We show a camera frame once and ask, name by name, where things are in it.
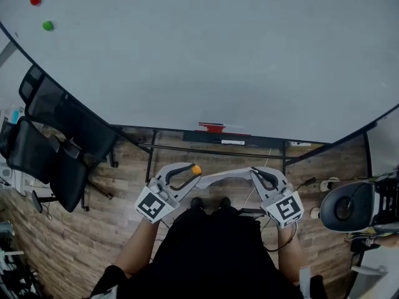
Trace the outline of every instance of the cable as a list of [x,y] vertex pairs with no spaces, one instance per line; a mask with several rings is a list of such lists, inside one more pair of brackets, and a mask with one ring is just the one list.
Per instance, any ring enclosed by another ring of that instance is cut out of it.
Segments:
[[351,197],[350,197],[350,199],[349,199],[347,209],[350,207],[350,205],[351,205],[351,203],[352,203],[352,199],[353,199],[354,195],[356,194],[356,192],[358,191],[358,189],[359,189],[360,187],[362,187],[364,184],[371,184],[371,183],[362,182],[361,184],[359,184],[359,185],[355,188],[355,190],[353,191],[353,193],[352,193],[352,195],[351,195]]
[[396,233],[382,233],[382,234],[357,234],[357,235],[351,235],[347,238],[345,238],[344,240],[347,242],[351,242],[355,239],[375,239],[375,238],[379,238],[379,237],[384,237],[384,236],[391,236],[391,235],[395,235]]
[[10,187],[10,186],[11,186],[11,184],[10,184],[9,182],[7,182],[4,178],[2,178],[1,176],[0,176],[0,179],[4,182],[3,185],[6,185],[7,187]]
[[272,219],[269,218],[269,220],[267,221],[267,223],[262,227],[262,229],[261,229],[261,234],[262,234],[263,230],[265,229],[265,227],[270,223],[271,220],[272,220]]
[[291,238],[286,242],[286,244],[285,244],[284,246],[279,247],[279,248],[276,248],[276,249],[267,249],[266,246],[263,246],[263,247],[266,249],[266,251],[268,251],[268,252],[280,252],[280,251],[282,251],[284,248],[286,248],[286,247],[294,240],[294,237],[295,237],[295,235],[297,234],[297,231],[298,231],[298,223],[295,222],[294,224],[295,224],[295,231],[294,231],[294,233],[292,234]]
[[155,239],[154,240],[154,244],[155,244],[155,242],[163,242],[163,239]]
[[163,221],[163,219],[161,219],[161,222],[166,226],[167,229],[170,229],[170,227],[166,224],[166,222]]
[[22,195],[19,191],[17,191],[17,193],[18,193],[20,196],[22,196],[22,197],[27,197],[27,192],[26,192],[25,195]]
[[[371,184],[371,183],[372,183],[372,182],[362,181],[362,179],[368,179],[368,177],[352,177],[352,178],[347,178],[347,179],[340,179],[339,181],[340,181],[340,182],[359,181],[359,182],[367,183],[367,184]],[[303,183],[301,183],[301,184],[297,187],[296,190],[298,190],[298,189],[299,189],[300,187],[302,187],[302,186],[308,186],[308,185],[314,184],[314,183],[319,182],[319,181],[328,181],[328,180],[329,180],[329,178],[316,178],[316,177],[312,177],[312,178],[310,178],[310,179],[304,181]]]
[[47,204],[47,206],[43,204],[43,207],[45,207],[45,208],[47,209],[47,214],[46,214],[47,219],[48,219],[49,221],[52,221],[52,216],[51,216],[51,214],[50,214],[50,202]]
[[[266,166],[266,164],[267,164],[268,161],[269,161],[269,158],[266,159],[266,162],[264,163],[263,167]],[[245,200],[244,205],[243,205],[241,208],[244,208],[244,207],[245,207],[245,205],[246,205],[247,202],[248,202],[248,199],[251,197],[251,195],[252,195],[252,193],[254,192],[254,190],[255,190],[255,187],[254,187],[254,188],[252,189],[252,191],[249,193],[247,199]]]

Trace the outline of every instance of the metal leg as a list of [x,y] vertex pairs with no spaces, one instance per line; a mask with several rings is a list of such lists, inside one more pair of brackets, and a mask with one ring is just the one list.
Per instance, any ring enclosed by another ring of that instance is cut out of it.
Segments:
[[366,133],[367,131],[371,130],[373,127],[376,127],[377,123],[373,122],[371,124],[366,125],[365,127],[357,130],[356,132],[353,132],[352,134],[342,138],[341,140],[338,140],[332,144],[325,144],[319,148],[314,149],[313,151],[310,151],[308,153],[302,154],[298,157],[295,158],[291,158],[287,163],[286,166],[288,165],[292,165],[295,163],[298,163],[300,161],[303,161],[304,159],[308,159],[310,157],[316,156],[318,154],[324,153],[325,151],[328,151],[331,148],[334,148],[338,145],[341,145],[349,140],[354,139],[355,137],[358,137],[359,135],[363,135],[364,133]]
[[211,150],[208,150],[208,149],[182,148],[182,147],[177,147],[177,146],[140,144],[140,147],[159,148],[161,150],[172,150],[172,151],[201,153],[201,154],[214,154],[214,155],[225,155],[225,156],[241,156],[241,157],[250,157],[250,158],[283,159],[281,155],[247,154],[247,153],[235,153],[235,152],[225,152],[225,151],[211,151]]
[[94,171],[94,169],[95,169],[98,165],[100,165],[100,163],[101,163],[101,161],[96,161],[93,165],[91,165],[91,166],[89,167],[88,173],[90,174],[92,171]]
[[282,141],[282,173],[286,175],[286,141]]
[[115,157],[113,155],[113,149],[111,149],[111,152],[108,154],[108,157],[110,159],[110,165],[113,168],[118,168],[119,163],[115,161]]
[[102,196],[105,196],[106,198],[108,198],[109,200],[111,200],[113,198],[112,194],[107,194],[105,191],[103,191],[102,189],[100,189],[98,186],[96,186],[95,184],[93,184],[92,182],[90,182],[89,180],[87,180],[87,185],[89,185],[91,188],[94,188],[97,192],[99,192]]
[[372,169],[372,157],[370,155],[370,145],[368,143],[368,135],[367,132],[363,134],[364,138],[364,148],[366,150],[366,161],[367,161],[367,176],[373,177],[373,169]]
[[117,127],[117,126],[115,126],[115,125],[112,126],[112,130],[113,130],[119,137],[123,138],[124,140],[127,140],[127,141],[130,142],[131,144],[133,144],[133,145],[137,146],[138,148],[140,148],[142,151],[144,151],[144,152],[150,154],[150,150],[149,150],[148,148],[146,148],[146,147],[140,146],[140,141],[138,141],[133,135],[130,135],[130,134],[128,135],[128,134],[124,133],[124,132],[122,131],[122,129],[120,129],[119,127]]
[[[152,130],[151,145],[155,144],[155,138],[156,138],[156,130]],[[148,156],[147,172],[145,173],[145,182],[146,183],[148,183],[150,181],[150,171],[151,171],[151,162],[152,162],[153,153],[154,153],[154,147],[151,147],[150,155]]]
[[55,201],[58,201],[58,198],[56,198],[56,197],[38,197],[37,200],[39,201],[39,203],[55,202]]
[[85,194],[83,194],[82,198],[80,198],[80,206],[85,212],[88,212],[90,210],[88,206],[85,206]]

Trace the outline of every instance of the black mesh chair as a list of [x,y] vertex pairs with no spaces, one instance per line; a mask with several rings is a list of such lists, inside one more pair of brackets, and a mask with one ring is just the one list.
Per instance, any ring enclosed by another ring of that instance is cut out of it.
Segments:
[[84,153],[93,156],[96,163],[109,155],[111,167],[118,167],[113,158],[117,135],[82,105],[54,84],[34,65],[26,73],[19,87],[25,102],[25,116],[59,130]]
[[93,186],[88,181],[89,168],[80,151],[68,142],[61,143],[54,135],[46,138],[26,117],[20,118],[17,124],[3,123],[0,153],[10,168],[50,184],[54,197],[38,197],[32,192],[39,212],[42,212],[42,202],[52,201],[59,201],[72,212],[84,197],[86,185]]

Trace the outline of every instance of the chair base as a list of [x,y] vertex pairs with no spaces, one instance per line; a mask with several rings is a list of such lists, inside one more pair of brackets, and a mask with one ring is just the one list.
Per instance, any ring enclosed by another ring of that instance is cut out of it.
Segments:
[[108,154],[108,157],[110,159],[110,165],[112,168],[118,168],[119,163],[117,161],[115,161],[115,157],[113,155],[113,150],[111,150],[111,152]]
[[[98,186],[96,186],[95,184],[93,184],[89,180],[87,180],[87,185],[89,185],[91,188],[94,188],[98,193],[100,193],[102,196],[105,196],[109,200],[111,200],[113,198],[112,194],[107,194],[105,191],[100,189]],[[82,198],[80,199],[80,206],[85,212],[90,211],[89,206],[85,205],[85,195],[84,194],[82,195]]]
[[55,202],[58,199],[56,197],[38,197],[35,191],[32,191],[33,205],[36,210],[41,214],[43,212],[43,202]]

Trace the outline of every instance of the whiteboard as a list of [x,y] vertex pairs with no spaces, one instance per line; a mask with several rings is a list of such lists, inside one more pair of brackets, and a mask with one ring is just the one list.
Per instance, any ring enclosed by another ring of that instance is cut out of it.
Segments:
[[8,42],[10,42],[10,40],[7,38],[7,36],[3,32],[0,31],[0,53],[7,46]]
[[399,0],[0,0],[17,43],[111,124],[321,142],[399,103],[398,15]]
[[392,172],[399,163],[399,110],[378,121],[367,132],[373,176]]
[[19,86],[32,64],[20,53],[15,50],[0,66],[0,109],[11,109],[15,107],[25,107],[18,94]]

